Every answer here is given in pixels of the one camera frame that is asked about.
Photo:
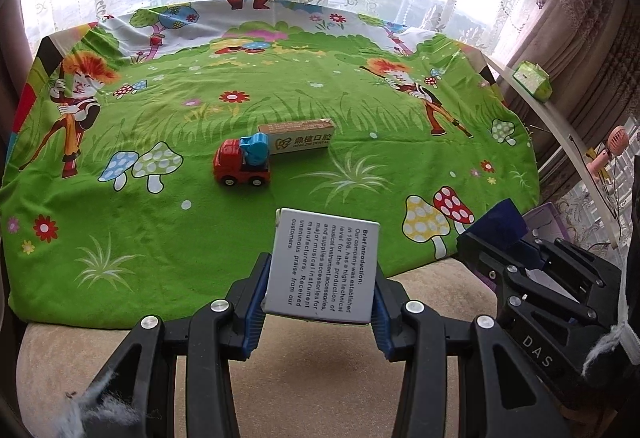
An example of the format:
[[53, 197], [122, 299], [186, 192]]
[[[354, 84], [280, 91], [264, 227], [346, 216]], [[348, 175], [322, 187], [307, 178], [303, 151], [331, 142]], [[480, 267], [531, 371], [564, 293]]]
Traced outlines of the grey text box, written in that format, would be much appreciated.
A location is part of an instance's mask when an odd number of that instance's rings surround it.
[[309, 321], [371, 321], [378, 236], [375, 221], [277, 211], [265, 313]]

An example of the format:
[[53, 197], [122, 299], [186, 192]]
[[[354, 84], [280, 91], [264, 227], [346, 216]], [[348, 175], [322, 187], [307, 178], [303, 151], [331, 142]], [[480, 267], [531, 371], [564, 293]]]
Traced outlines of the red blue toy truck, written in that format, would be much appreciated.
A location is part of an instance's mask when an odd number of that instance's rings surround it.
[[248, 184], [261, 187], [270, 182], [269, 137], [257, 132], [237, 139], [224, 140], [213, 159], [215, 180], [226, 187]]

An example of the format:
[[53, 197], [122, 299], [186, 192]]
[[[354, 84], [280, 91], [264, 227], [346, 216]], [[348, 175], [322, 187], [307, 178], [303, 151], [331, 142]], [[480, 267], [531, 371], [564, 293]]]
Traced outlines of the purple white cardboard box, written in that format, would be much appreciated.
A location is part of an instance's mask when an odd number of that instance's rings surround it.
[[577, 296], [551, 277], [553, 245], [567, 239], [558, 213], [544, 204], [522, 217], [527, 234], [511, 247], [491, 246], [466, 229], [458, 237], [458, 259], [494, 290], [501, 307], [538, 301], [570, 309], [579, 301]]

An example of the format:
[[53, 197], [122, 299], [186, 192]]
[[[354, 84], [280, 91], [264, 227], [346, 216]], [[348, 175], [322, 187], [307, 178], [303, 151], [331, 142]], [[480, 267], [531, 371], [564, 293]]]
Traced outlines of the green tissue pack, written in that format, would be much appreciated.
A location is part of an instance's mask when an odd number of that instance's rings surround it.
[[522, 60], [515, 68], [513, 78], [537, 101], [549, 100], [552, 94], [549, 75], [538, 64]]

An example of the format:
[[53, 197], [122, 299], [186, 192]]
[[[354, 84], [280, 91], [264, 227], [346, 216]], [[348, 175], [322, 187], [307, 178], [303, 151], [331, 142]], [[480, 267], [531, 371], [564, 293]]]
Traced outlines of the white curved shelf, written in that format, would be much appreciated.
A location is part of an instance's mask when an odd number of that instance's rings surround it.
[[598, 189], [596, 182], [587, 169], [584, 159], [586, 146], [575, 129], [570, 123], [562, 117], [551, 102], [542, 103], [536, 100], [521, 83], [517, 82], [514, 77], [514, 70], [501, 63], [491, 60], [487, 55], [483, 55], [486, 64], [498, 72], [498, 75], [508, 83], [508, 85], [518, 94], [520, 98], [535, 112], [535, 114], [544, 123], [546, 128], [559, 143], [559, 150], [563, 151], [568, 160], [572, 163], [582, 183], [585, 184], [593, 204], [597, 208], [598, 216], [605, 229], [608, 241], [614, 249], [620, 248], [620, 225], [618, 224], [618, 216], [615, 216], [608, 207], [604, 195]]

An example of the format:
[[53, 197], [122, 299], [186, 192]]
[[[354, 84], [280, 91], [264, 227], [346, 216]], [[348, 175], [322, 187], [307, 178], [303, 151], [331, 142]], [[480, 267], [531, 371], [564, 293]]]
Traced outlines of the green cartoon print cloth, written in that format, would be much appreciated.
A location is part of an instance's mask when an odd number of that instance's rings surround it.
[[293, 2], [142, 8], [39, 43], [1, 185], [8, 302], [30, 323], [177, 319], [270, 250], [280, 208], [376, 222], [395, 275], [538, 198], [472, 46]]

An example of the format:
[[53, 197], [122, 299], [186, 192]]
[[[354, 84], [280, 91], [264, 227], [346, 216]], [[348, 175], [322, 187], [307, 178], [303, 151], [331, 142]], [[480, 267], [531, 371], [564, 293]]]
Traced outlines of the brown drape curtain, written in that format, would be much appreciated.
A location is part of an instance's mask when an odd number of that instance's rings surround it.
[[550, 102], [585, 146], [639, 115], [639, 7], [630, 0], [547, 0], [509, 60], [548, 72]]

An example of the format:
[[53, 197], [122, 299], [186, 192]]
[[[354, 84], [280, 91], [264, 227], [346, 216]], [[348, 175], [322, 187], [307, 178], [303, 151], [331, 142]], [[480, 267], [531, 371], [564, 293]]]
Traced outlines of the beige toothpaste box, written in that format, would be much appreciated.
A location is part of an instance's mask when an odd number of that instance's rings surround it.
[[264, 124], [258, 131], [267, 135], [271, 155], [326, 149], [334, 135], [331, 118], [292, 120]]

